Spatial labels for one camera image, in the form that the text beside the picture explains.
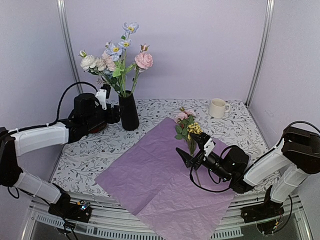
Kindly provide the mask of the pink rose flower stem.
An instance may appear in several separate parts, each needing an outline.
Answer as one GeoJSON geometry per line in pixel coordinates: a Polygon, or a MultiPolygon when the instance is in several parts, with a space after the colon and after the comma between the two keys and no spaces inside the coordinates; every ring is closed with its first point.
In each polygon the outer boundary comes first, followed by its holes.
{"type": "Polygon", "coordinates": [[[181,107],[180,112],[176,115],[175,118],[175,131],[177,140],[187,141],[189,137],[189,126],[195,122],[196,113],[193,110],[187,110],[184,107],[181,107]]]}

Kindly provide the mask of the light blue flower stem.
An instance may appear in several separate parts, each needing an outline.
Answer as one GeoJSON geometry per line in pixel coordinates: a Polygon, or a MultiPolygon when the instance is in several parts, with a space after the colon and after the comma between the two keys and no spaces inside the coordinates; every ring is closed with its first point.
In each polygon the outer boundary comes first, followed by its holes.
{"type": "Polygon", "coordinates": [[[102,73],[103,73],[106,77],[108,77],[109,79],[111,79],[111,78],[113,77],[113,72],[110,71],[110,70],[107,69],[107,68],[105,68],[105,69],[102,71],[102,73]]]}

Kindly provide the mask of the purple pink wrapping paper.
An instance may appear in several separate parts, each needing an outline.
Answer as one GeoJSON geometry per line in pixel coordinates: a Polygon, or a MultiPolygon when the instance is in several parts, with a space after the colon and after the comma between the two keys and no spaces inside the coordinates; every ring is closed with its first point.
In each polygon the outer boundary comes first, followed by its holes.
{"type": "Polygon", "coordinates": [[[216,185],[198,170],[201,188],[176,151],[188,149],[175,138],[166,117],[116,159],[96,183],[122,207],[166,240],[208,240],[235,197],[228,183],[216,185]]]}

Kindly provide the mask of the white rose flower stem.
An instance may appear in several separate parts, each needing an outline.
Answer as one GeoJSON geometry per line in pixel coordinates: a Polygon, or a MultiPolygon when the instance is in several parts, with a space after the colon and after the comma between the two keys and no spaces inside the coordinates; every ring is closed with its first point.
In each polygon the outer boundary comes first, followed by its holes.
{"type": "Polygon", "coordinates": [[[84,50],[79,51],[79,56],[81,57],[81,68],[92,75],[101,75],[107,65],[101,57],[96,57],[93,55],[88,55],[84,50]]]}

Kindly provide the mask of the blue poppy flower stem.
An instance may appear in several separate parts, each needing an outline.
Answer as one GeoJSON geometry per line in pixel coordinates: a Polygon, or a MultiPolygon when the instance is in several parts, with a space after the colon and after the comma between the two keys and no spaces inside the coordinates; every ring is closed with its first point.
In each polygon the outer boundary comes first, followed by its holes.
{"type": "Polygon", "coordinates": [[[127,50],[132,45],[132,39],[130,36],[137,32],[139,24],[137,22],[125,22],[122,25],[122,29],[124,30],[124,33],[121,35],[119,42],[107,42],[105,44],[104,53],[108,55],[109,62],[107,69],[110,74],[106,77],[108,83],[114,88],[120,97],[127,98],[133,94],[140,75],[139,67],[136,63],[133,62],[126,65],[127,50]],[[131,90],[127,92],[127,74],[131,71],[135,71],[135,73],[132,80],[131,90]]]}

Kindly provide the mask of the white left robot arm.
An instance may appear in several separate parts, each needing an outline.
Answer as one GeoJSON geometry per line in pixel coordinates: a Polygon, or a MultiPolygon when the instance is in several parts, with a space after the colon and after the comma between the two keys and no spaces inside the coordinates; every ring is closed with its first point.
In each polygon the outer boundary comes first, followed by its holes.
{"type": "Polygon", "coordinates": [[[27,130],[0,129],[0,184],[15,187],[51,204],[63,216],[74,213],[74,205],[63,197],[63,190],[41,180],[18,165],[17,158],[42,148],[71,144],[88,134],[98,133],[108,124],[118,123],[123,107],[106,102],[106,90],[82,93],[74,98],[66,119],[27,130]]]}

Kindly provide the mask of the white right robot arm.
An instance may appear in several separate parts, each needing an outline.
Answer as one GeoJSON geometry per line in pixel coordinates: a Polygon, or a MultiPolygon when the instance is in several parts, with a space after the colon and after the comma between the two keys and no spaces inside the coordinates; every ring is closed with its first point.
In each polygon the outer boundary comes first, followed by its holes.
{"type": "Polygon", "coordinates": [[[224,148],[220,154],[214,153],[216,142],[206,133],[190,135],[199,147],[195,156],[180,148],[175,150],[191,172],[203,166],[223,182],[229,182],[229,189],[238,194],[252,190],[270,174],[287,167],[277,184],[270,188],[267,200],[258,208],[262,218],[269,218],[308,176],[320,172],[320,130],[316,128],[312,132],[295,127],[295,124],[290,123],[278,143],[252,164],[237,145],[224,148]]]}

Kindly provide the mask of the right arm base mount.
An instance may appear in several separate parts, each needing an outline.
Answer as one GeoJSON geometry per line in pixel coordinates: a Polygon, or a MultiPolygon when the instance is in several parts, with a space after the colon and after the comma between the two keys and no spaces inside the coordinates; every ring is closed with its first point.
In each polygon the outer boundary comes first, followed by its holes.
{"type": "Polygon", "coordinates": [[[271,189],[272,185],[267,189],[263,203],[243,207],[241,209],[240,215],[245,223],[251,223],[265,220],[268,218],[279,217],[279,220],[259,223],[257,225],[258,231],[264,235],[270,235],[276,232],[277,227],[280,224],[280,220],[282,219],[282,216],[285,212],[282,203],[271,201],[271,189]]]}

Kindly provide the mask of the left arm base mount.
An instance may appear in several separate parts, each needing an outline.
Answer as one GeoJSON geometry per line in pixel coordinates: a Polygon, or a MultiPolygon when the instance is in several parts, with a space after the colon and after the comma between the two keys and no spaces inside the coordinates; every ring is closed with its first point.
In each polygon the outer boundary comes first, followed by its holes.
{"type": "Polygon", "coordinates": [[[49,205],[48,213],[62,219],[88,223],[92,213],[90,203],[85,200],[72,203],[70,195],[65,190],[56,184],[53,185],[59,189],[61,196],[56,203],[49,205]]]}

